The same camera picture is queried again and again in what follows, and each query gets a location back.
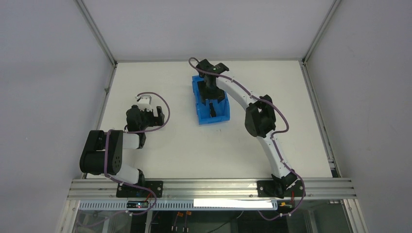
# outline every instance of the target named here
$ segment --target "metal bracket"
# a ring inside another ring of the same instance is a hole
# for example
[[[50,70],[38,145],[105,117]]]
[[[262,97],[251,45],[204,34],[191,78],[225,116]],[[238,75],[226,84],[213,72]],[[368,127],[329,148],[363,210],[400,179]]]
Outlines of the metal bracket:
[[[260,198],[266,198],[266,197],[291,198],[292,192],[295,197],[301,197],[303,195],[302,181],[296,181],[294,186],[292,186],[290,189],[287,189],[284,192],[284,197],[277,197],[275,194],[275,189],[276,189],[276,186],[275,186],[274,181],[258,181],[257,182],[257,195]]]
[[[363,218],[358,200],[343,200],[343,205],[348,217],[348,223],[352,227],[353,233],[368,233],[369,230],[366,226],[365,219]]]
[[[272,179],[163,179],[162,200],[224,198],[236,200],[273,200],[258,196],[257,182]],[[146,183],[155,181],[146,179]],[[306,200],[355,199],[349,178],[303,178]],[[118,184],[108,179],[73,180],[68,200],[121,200],[116,197]]]
[[[156,197],[163,196],[163,181],[146,181],[146,188],[151,189]],[[117,198],[145,198],[150,194],[149,191],[136,189],[127,185],[118,184],[116,197]]]

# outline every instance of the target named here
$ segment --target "metal frame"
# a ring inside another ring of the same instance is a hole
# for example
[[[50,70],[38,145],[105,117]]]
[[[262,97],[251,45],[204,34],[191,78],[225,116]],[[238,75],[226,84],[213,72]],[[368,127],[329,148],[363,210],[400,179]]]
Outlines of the metal frame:
[[[368,233],[368,227],[363,217],[361,207],[359,206],[358,199],[343,200],[343,205],[346,210],[346,216],[348,223],[351,226],[353,233]]]
[[[80,200],[67,200],[59,220],[58,233],[71,233],[79,210]]]
[[[313,213],[313,210],[305,211],[304,216],[306,229],[309,231],[309,233],[318,233],[318,228],[316,226],[316,218],[315,214]]]
[[[306,88],[308,90],[310,102],[312,104],[312,108],[313,108],[313,111],[315,113],[315,118],[316,118],[316,122],[318,124],[319,132],[321,133],[321,136],[322,136],[322,142],[323,142],[323,145],[324,145],[324,148],[325,148],[327,158],[334,162],[335,169],[337,170],[338,175],[340,176],[341,175],[341,170],[339,169],[339,165],[338,165],[338,163],[335,159],[335,156],[333,154],[333,150],[332,150],[332,146],[330,144],[329,136],[327,135],[327,131],[326,131],[326,126],[325,126],[325,123],[323,121],[321,108],[320,108],[320,105],[319,105],[319,102],[318,102],[318,97],[317,97],[315,89],[313,87],[313,82],[310,79],[308,69],[307,69],[305,63],[303,61],[299,61],[299,65],[300,65],[300,68],[302,70],[303,78],[305,79]]]
[[[83,17],[85,18],[87,24],[89,25],[90,30],[92,31],[94,37],[97,40],[97,43],[99,43],[100,47],[102,48],[103,52],[106,54],[107,58],[109,59],[110,63],[112,66],[115,66],[117,64],[117,61],[113,57],[112,52],[110,51],[109,47],[107,46],[102,34],[99,31],[99,28],[97,28],[96,23],[94,22],[92,16],[90,15],[89,10],[87,9],[85,3],[83,0],[74,0],[76,3],[77,7],[79,8],[79,11],[82,13]]]
[[[275,200],[259,198],[258,180],[271,179],[163,179],[163,197],[158,200],[224,198],[237,200]],[[304,178],[306,200],[355,199],[348,178]],[[73,180],[68,200],[126,200],[116,198],[117,183],[108,179]]]
[[[97,211],[120,211],[127,209],[129,200],[82,200],[79,210],[97,210]],[[271,200],[272,207],[264,210],[277,210],[277,200]],[[220,211],[220,210],[263,210],[262,208],[229,208],[229,207],[200,207],[194,206],[194,200],[165,200],[157,199],[156,204],[151,211]]]
[[[102,50],[104,51],[104,53],[106,54],[110,63],[113,66],[109,83],[107,87],[104,89],[106,95],[101,106],[100,116],[98,121],[96,122],[96,128],[99,128],[103,118],[107,99],[110,93],[110,87],[114,79],[118,62],[111,53],[108,45],[106,44],[102,34],[100,33],[96,23],[90,15],[90,12],[88,11],[83,0],[74,0],[74,2],[77,4],[80,12],[85,17],[85,20],[89,25],[90,30],[94,34],[97,42],[99,43]],[[323,122],[318,98],[313,88],[313,83],[309,77],[306,64],[314,49],[318,45],[319,41],[322,39],[326,31],[326,28],[340,3],[341,0],[334,0],[315,38],[313,39],[306,55],[302,58],[302,61],[299,62],[308,89],[310,101],[316,116],[318,128],[322,135],[322,141],[325,147],[328,160],[330,162],[333,161],[333,164],[331,164],[331,168],[335,167],[339,175],[341,174],[340,169],[335,160],[335,156],[333,154],[333,150],[329,142],[329,137],[326,132],[326,126]],[[273,202],[276,203],[276,198],[258,197],[256,184],[257,180],[264,179],[166,179],[164,180],[163,198],[158,199],[159,206],[157,206],[156,209],[170,210],[176,208],[173,205],[174,203],[190,205],[191,201],[194,198],[224,198],[240,200],[272,199]],[[347,213],[348,224],[350,224],[350,226],[352,227],[353,232],[368,232],[363,215],[361,213],[361,209],[359,207],[359,202],[356,199],[355,190],[350,179],[304,178],[304,181],[307,192],[305,200],[343,200],[343,205]],[[116,189],[117,184],[106,179],[73,180],[72,185],[70,187],[68,199],[63,210],[63,215],[59,221],[58,232],[71,233],[73,231],[73,226],[75,223],[78,210],[84,209],[84,206],[87,203],[101,204],[101,206],[103,206],[101,207],[101,209],[105,210],[115,210],[116,208],[114,206],[116,204],[118,204],[118,208],[119,206],[123,208],[124,204],[127,202],[127,199],[116,198]],[[316,232],[316,227],[313,228],[312,226],[311,230],[313,232]]]
[[[312,43],[309,46],[306,55],[302,58],[302,61],[306,64],[312,55],[313,51],[315,50],[316,46],[318,45],[319,41],[322,39],[323,35],[325,34],[326,28],[328,27],[333,15],[335,14],[336,10],[338,9],[339,4],[341,4],[342,0],[334,0],[332,5],[330,6],[329,10],[326,13],[324,20],[322,21],[321,26],[319,27],[318,32],[316,33],[315,38],[313,39]]]

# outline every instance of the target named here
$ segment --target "white wall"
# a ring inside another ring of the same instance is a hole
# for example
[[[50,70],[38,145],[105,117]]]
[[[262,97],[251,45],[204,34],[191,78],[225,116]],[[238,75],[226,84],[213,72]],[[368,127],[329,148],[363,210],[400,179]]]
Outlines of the white wall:
[[[412,1],[344,0],[309,61],[370,232],[412,232]]]
[[[301,58],[333,0],[85,0],[117,60]]]
[[[0,232],[51,233],[111,66],[74,1],[0,5]]]

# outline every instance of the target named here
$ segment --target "blue bin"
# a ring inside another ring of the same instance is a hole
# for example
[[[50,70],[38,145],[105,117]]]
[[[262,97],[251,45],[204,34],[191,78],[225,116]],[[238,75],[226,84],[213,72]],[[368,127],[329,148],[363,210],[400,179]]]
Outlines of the blue bin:
[[[194,96],[196,98],[196,112],[199,119],[199,124],[212,124],[230,120],[229,100],[227,98],[226,92],[224,93],[224,100],[222,100],[220,103],[218,103],[217,100],[206,100],[206,104],[202,104],[202,98],[200,97],[199,88],[197,86],[197,82],[199,81],[203,81],[203,79],[198,75],[192,77],[192,87]],[[213,108],[215,109],[215,117],[210,116],[210,103],[213,104]]]

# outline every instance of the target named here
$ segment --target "white table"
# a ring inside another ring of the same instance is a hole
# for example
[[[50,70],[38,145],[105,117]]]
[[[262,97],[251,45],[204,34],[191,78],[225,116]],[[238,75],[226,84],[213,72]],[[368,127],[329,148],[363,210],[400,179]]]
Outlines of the white table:
[[[286,116],[289,132],[278,135],[281,147],[302,177],[331,177],[324,146],[297,61],[227,61],[226,75],[252,90],[268,94]],[[171,108],[169,123],[146,133],[143,149],[123,150],[124,161],[147,178],[269,178],[268,159],[244,127],[245,112],[229,97],[231,119],[199,126],[187,62],[120,63],[110,90],[101,129],[123,129],[126,111],[137,93],[153,91]],[[153,96],[152,103],[167,108]],[[277,129],[284,129],[276,115]]]

